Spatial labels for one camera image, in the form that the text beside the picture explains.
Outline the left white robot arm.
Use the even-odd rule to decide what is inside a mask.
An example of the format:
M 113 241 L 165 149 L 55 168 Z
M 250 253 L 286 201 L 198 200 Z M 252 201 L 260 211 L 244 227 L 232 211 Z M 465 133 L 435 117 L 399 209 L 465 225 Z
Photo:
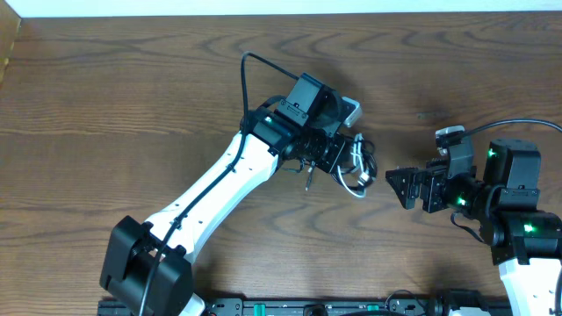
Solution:
M 232 210 L 284 162 L 331 173 L 348 158 L 341 127 L 360 104 L 308 74 L 288 96 L 274 96 L 241 120 L 225 153 L 179 198 L 140 223 L 124 217 L 109 239 L 100 286 L 134 315 L 201 315 L 192 266 Z

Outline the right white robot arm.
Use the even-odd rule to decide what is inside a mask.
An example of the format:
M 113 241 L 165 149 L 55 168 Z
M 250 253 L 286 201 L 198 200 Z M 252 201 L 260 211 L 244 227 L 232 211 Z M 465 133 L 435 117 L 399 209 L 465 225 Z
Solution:
M 491 249 L 515 315 L 561 313 L 561 219 L 538 208 L 541 155 L 525 140 L 491 141 L 476 177 L 468 137 L 439 141 L 447 156 L 423 169 L 389 170 L 386 181 L 401 205 L 433 213 L 450 209 L 479 222 L 470 234 Z

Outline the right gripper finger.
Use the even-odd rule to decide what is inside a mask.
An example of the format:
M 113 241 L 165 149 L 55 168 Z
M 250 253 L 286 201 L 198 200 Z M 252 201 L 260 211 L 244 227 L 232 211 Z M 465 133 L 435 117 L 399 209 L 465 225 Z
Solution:
M 420 196 L 421 185 L 419 183 L 392 183 L 400 204 L 404 209 L 413 209 L 417 198 Z
M 416 185 L 422 180 L 423 169 L 409 167 L 386 171 L 385 179 L 389 184 L 395 185 Z

